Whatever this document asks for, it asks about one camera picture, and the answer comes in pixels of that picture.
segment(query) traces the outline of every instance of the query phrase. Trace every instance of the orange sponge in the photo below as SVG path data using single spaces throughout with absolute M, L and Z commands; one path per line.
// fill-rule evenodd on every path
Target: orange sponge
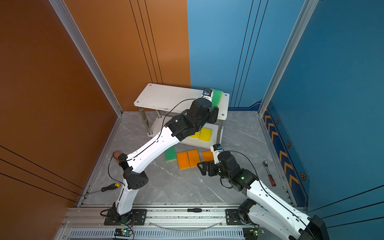
M 199 152 L 197 149 L 188 151 L 189 165 L 190 167 L 197 167 L 200 162 Z
M 176 153 L 176 156 L 177 156 L 177 162 L 179 163 L 180 170 L 190 168 L 187 152 Z
M 214 154 L 211 151 L 204 151 L 202 152 L 204 162 L 213 161 L 214 160 Z

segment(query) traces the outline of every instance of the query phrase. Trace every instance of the orange chevron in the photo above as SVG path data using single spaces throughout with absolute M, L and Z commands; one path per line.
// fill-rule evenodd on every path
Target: orange chevron
M 286 154 L 285 152 L 283 152 L 283 151 L 280 151 L 280 162 L 281 162 L 281 156 L 282 156 L 282 155 L 284 155 L 284 156 L 288 157 L 288 156 L 287 156 L 287 154 Z
M 271 126 L 274 127 L 274 125 L 272 123 L 268 123 L 268 132 L 270 132 Z
M 266 119 L 267 119 L 267 118 L 271 118 L 271 116 L 268 116 L 268 115 L 265 116 L 265 125 L 266 125 Z
M 277 134 L 277 132 L 272 131 L 272 142 L 273 142 L 273 136 L 274 136 L 274 135 L 279 136 L 279 135 Z
M 285 174 L 287 174 L 287 167 L 289 167 L 290 169 L 293 170 L 291 165 L 289 165 L 287 162 L 284 162 L 284 172 L 285 172 Z
M 292 176 L 291 174 L 289 175 L 289 186 L 292 187 L 292 180 L 294 180 L 295 182 L 297 182 L 297 184 L 300 184 L 299 183 L 299 180 L 297 180 L 294 176 Z

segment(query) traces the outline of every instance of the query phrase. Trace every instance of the gray marble floor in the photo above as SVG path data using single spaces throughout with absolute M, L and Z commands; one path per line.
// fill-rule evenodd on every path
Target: gray marble floor
M 147 112 L 147 117 L 152 124 L 156 119 L 156 112 Z M 225 150 L 235 150 L 245 154 L 255 166 L 260 179 L 270 187 L 277 195 L 283 199 L 288 198 L 288 194 L 282 187 L 276 165 L 271 159 L 266 139 L 262 128 L 257 120 L 254 111 L 229 111 L 228 118 L 224 121 L 222 146 Z M 138 112 L 124 112 L 123 119 L 114 136 L 112 144 L 108 150 L 102 166 L 97 174 L 96 180 L 91 191 L 96 191 L 110 185 L 114 181 L 108 177 L 107 167 L 112 153 L 120 150 L 129 154 L 143 144 L 150 137 L 147 136 L 146 128 Z M 178 143 L 175 146 L 176 152 L 198 149 L 202 160 L 202 151 L 208 149 L 194 147 Z M 246 158 L 238 153 L 233 153 L 240 167 L 254 171 Z M 268 161 L 269 169 L 274 177 L 277 186 L 272 187 L 268 175 L 262 162 Z M 229 203 L 240 204 L 246 197 L 233 189 L 221 186 L 219 176 L 202 176 L 197 167 L 179 170 L 177 161 L 165 162 L 164 154 L 152 161 L 146 168 L 149 182 L 141 188 L 135 198 L 135 204 L 154 204 L 154 203 Z M 111 176 L 122 181 L 122 168 L 115 160 L 110 166 Z M 224 185 L 229 185 L 227 180 L 223 180 Z M 118 197 L 119 190 L 98 192 L 87 196 L 83 204 L 112 204 Z

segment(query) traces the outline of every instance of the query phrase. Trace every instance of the lower shelf board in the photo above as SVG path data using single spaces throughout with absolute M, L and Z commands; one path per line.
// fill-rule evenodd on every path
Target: lower shelf board
M 168 116 L 167 117 L 161 116 L 161 118 L 156 118 L 155 122 L 153 123 L 153 125 L 151 127 L 153 134 L 149 135 L 149 136 L 150 137 L 156 136 L 160 132 L 161 128 L 163 127 L 163 121 L 165 124 L 170 119 L 171 119 L 171 117 L 168 117 Z M 218 125 L 206 123 L 204 125 L 204 128 L 212 129 L 212 135 L 211 135 L 211 139 L 209 142 L 203 141 L 203 140 L 200 140 L 200 139 L 194 138 L 194 137 L 187 137 L 183 141 L 181 141 L 181 143 L 196 146 L 196 147 L 204 147 L 204 148 L 209 149 L 212 145 L 217 143 L 216 138 L 217 138 Z M 220 134 L 220 136 L 221 136 L 223 133 L 223 128 L 221 128 L 220 131 L 221 131 L 221 134 Z

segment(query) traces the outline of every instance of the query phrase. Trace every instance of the metal leg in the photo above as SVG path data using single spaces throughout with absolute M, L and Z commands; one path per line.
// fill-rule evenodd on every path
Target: metal leg
M 221 140 L 221 129 L 223 128 L 223 120 L 218 121 L 218 129 L 217 129 L 217 136 L 216 136 L 216 143 L 220 143 Z
M 156 113 L 157 113 L 157 118 L 161 118 L 160 111 L 156 109 Z
M 137 108 L 139 109 L 139 113 L 140 113 L 141 119 L 143 119 L 144 125 L 147 128 L 147 130 L 148 130 L 148 134 L 152 135 L 153 132 L 152 132 L 151 127 L 149 126 L 148 119 L 147 119 L 147 116 L 145 115 L 144 109 L 141 108 L 141 107 L 137 107 Z

